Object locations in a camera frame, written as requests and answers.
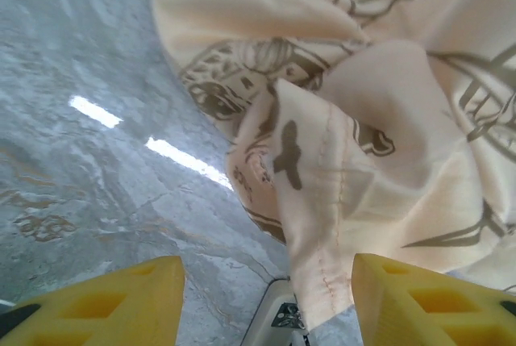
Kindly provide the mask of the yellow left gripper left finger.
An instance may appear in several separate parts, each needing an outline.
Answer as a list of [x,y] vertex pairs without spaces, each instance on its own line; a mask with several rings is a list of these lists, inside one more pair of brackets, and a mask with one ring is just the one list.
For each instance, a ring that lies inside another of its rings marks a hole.
[[20,302],[3,345],[174,345],[184,301],[179,256],[162,256]]

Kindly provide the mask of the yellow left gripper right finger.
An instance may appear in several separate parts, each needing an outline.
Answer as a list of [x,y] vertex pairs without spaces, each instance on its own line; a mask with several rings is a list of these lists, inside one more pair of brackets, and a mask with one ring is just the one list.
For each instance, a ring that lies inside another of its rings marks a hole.
[[352,295],[365,345],[513,345],[515,297],[374,254],[357,254]]

